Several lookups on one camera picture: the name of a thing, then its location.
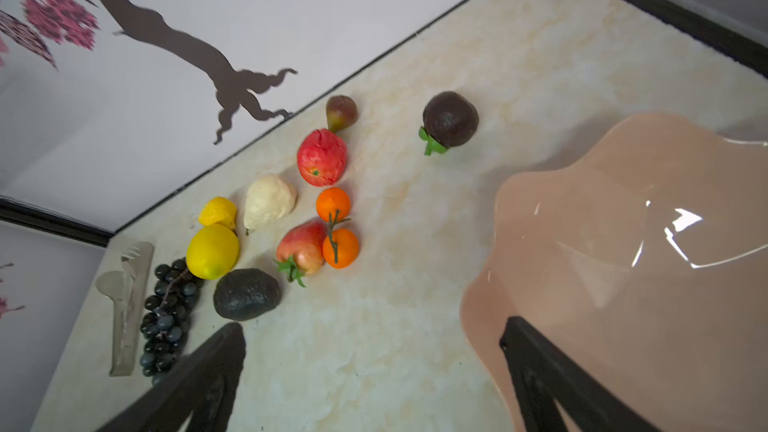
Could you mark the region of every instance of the apple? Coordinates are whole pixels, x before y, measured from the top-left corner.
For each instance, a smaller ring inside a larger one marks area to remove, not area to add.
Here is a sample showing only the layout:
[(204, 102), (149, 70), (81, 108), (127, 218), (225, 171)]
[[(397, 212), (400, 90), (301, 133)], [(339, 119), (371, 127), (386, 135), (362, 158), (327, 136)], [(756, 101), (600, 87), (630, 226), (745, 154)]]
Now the apple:
[(315, 130), (299, 147), (296, 164), (312, 186), (332, 186), (346, 168), (346, 144), (328, 129)]

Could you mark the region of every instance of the dark green avocado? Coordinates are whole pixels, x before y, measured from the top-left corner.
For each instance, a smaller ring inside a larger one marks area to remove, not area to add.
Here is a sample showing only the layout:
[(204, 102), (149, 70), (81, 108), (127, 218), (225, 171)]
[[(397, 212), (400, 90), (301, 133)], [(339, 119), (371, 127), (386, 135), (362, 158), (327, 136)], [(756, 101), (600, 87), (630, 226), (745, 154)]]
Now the dark green avocado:
[(221, 317), (242, 322), (271, 311), (281, 296), (274, 277), (258, 268), (240, 268), (216, 284), (214, 308)]

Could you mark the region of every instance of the pink flower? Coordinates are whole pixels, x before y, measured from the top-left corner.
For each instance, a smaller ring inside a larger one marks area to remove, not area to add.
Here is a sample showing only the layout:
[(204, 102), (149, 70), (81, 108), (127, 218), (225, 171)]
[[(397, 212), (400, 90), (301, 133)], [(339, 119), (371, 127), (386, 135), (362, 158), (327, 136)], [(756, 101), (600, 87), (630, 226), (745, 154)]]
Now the pink flower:
[(74, 0), (23, 0), (24, 16), (38, 32), (55, 43), (66, 40), (93, 50), (96, 17)]

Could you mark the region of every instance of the black metal bar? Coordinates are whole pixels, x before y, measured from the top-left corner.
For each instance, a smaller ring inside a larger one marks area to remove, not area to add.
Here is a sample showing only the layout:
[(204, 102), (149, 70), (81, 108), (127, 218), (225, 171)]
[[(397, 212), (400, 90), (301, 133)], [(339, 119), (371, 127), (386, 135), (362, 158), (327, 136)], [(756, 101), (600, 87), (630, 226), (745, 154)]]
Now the black metal bar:
[(0, 220), (100, 247), (106, 247), (114, 236), (112, 232), (102, 228), (75, 222), (70, 218), (56, 216), (7, 198), (0, 198)]
[(659, 432), (603, 388), (522, 317), (510, 317), (499, 342), (528, 432), (565, 432), (554, 399), (590, 432)]
[(223, 326), (166, 378), (97, 432), (224, 432), (245, 359), (243, 328)]
[(668, 0), (624, 0), (768, 78), (768, 49)]

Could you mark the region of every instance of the green leaf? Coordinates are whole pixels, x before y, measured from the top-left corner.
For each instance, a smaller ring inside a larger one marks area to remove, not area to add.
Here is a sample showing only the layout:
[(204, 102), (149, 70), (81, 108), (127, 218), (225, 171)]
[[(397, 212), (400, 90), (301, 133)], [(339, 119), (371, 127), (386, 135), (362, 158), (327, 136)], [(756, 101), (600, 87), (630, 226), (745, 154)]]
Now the green leaf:
[(448, 150), (446, 146), (435, 140), (434, 137), (430, 136), (427, 133), (427, 130), (422, 127), (418, 130), (418, 136), (421, 138), (421, 140), (424, 140), (427, 142), (427, 147), (424, 150), (425, 156), (430, 156), (432, 152), (437, 152), (438, 154), (444, 154)]

